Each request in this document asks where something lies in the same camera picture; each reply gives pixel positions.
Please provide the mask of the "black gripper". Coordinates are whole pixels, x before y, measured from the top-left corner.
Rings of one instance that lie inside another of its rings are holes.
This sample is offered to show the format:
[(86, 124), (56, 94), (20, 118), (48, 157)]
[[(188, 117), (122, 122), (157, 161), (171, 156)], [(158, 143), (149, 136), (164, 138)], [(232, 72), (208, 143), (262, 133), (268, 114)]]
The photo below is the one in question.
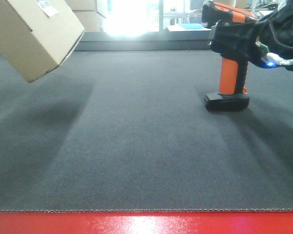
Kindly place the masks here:
[(211, 27), (209, 39), (212, 51), (227, 59), (240, 61), (247, 60), (260, 68), (266, 68), (262, 60), (256, 38), (262, 24), (257, 22), (236, 23), (219, 20)]

